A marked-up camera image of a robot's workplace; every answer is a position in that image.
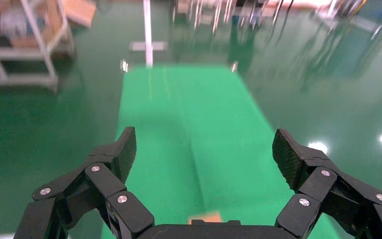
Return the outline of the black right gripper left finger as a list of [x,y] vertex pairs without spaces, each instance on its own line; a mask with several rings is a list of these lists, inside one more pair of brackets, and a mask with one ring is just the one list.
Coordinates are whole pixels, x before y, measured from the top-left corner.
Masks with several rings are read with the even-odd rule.
[[36,189],[15,238],[66,239],[92,210],[116,238],[138,238],[154,225],[154,216],[125,185],[136,150],[135,129],[126,127],[117,141],[94,148],[78,168]]

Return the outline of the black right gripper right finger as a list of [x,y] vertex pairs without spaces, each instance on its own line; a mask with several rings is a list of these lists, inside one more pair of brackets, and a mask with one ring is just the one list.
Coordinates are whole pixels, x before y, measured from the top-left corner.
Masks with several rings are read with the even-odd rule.
[[277,227],[305,239],[327,214],[356,239],[382,239],[382,190],[344,173],[323,151],[297,143],[285,129],[276,131],[272,152],[294,191]]

